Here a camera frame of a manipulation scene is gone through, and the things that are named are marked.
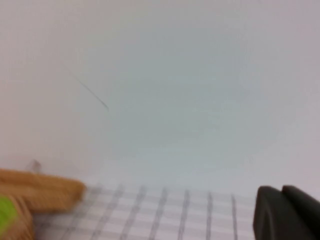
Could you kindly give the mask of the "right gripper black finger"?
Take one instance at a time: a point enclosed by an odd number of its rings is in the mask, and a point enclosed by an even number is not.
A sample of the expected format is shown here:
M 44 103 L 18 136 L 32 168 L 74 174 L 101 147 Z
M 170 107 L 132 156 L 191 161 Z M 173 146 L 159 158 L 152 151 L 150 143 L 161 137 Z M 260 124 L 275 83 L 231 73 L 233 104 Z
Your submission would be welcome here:
M 260 186 L 252 227 L 256 240 L 318 240 L 320 202 L 293 185 Z

